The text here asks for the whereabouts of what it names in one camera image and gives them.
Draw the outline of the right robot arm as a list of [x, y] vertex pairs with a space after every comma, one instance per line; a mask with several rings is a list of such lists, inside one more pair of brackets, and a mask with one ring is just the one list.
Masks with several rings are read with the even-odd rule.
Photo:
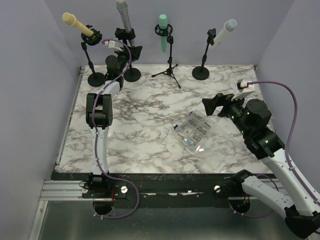
[[285, 144], [268, 128], [271, 112], [260, 99], [233, 99], [233, 94], [218, 93], [204, 98], [207, 116], [221, 107], [220, 118], [227, 117], [243, 136], [248, 150], [266, 165], [279, 180], [287, 194], [266, 185], [256, 175], [241, 170], [232, 177], [230, 191], [241, 196], [247, 193], [266, 204], [285, 221], [299, 238], [306, 239], [320, 231], [320, 194], [311, 187], [291, 158], [286, 157]]

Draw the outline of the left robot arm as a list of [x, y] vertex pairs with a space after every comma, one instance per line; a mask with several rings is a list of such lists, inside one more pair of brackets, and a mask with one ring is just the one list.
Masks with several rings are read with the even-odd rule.
[[101, 87], [97, 93], [86, 96], [85, 120], [90, 128], [92, 139], [92, 165], [90, 175], [104, 176], [109, 172], [107, 161], [107, 137], [113, 122], [112, 97], [118, 94], [124, 85], [124, 75], [130, 73], [130, 65], [138, 60], [142, 46], [123, 46], [114, 50], [115, 55], [106, 57], [106, 73], [98, 73], [88, 78], [92, 87]]

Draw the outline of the black tripod microphone stand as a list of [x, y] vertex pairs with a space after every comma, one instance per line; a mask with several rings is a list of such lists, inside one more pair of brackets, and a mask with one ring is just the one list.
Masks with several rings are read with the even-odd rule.
[[[161, 36], [159, 24], [156, 25], [156, 27], [154, 28], [154, 31], [158, 36]], [[178, 66], [178, 64], [172, 65], [172, 63], [173, 63], [172, 53], [173, 53], [173, 43], [174, 43], [174, 37], [172, 36], [172, 33], [173, 33], [173, 27], [168, 23], [167, 29], [166, 29], [166, 41], [167, 41], [167, 43], [169, 43], [169, 58], [167, 61], [168, 68], [165, 71], [159, 72], [157, 74], [152, 74], [151, 77], [155, 78], [156, 76], [159, 76], [159, 75], [166, 75], [168, 77], [173, 78], [175, 80], [178, 88], [181, 89], [182, 87], [178, 83], [178, 80], [176, 79], [176, 77], [174, 75], [174, 69]]]

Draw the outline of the grey microphone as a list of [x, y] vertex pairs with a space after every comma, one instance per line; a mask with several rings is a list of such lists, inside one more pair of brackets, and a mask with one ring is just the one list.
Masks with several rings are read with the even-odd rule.
[[125, 32], [128, 34], [128, 42], [133, 47], [135, 46], [135, 32], [131, 26], [131, 21], [128, 12], [128, 4], [125, 0], [116, 0], [116, 7], [121, 16]]

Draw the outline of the green microphone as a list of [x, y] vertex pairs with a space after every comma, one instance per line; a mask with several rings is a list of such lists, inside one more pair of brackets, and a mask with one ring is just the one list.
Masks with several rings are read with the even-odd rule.
[[158, 18], [159, 33], [161, 37], [161, 50], [163, 53], [167, 51], [167, 28], [168, 18], [165, 14], [161, 14]]

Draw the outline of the black clip microphone stand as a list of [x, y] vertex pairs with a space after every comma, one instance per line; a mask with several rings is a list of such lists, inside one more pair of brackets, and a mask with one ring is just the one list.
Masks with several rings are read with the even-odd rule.
[[122, 28], [116, 28], [115, 31], [115, 37], [119, 40], [122, 41], [122, 43], [124, 44], [123, 47], [121, 47], [123, 49], [123, 51], [128, 51], [129, 53], [129, 60], [131, 61], [131, 64], [127, 64], [127, 65], [118, 65], [118, 63], [116, 64], [117, 70], [119, 71], [119, 73], [123, 73], [123, 77], [127, 82], [136, 82], [140, 79], [141, 77], [141, 72], [137, 69], [132, 67], [132, 55], [131, 55], [131, 45], [129, 44], [129, 46], [127, 45], [128, 41], [128, 34], [126, 33], [125, 29]]

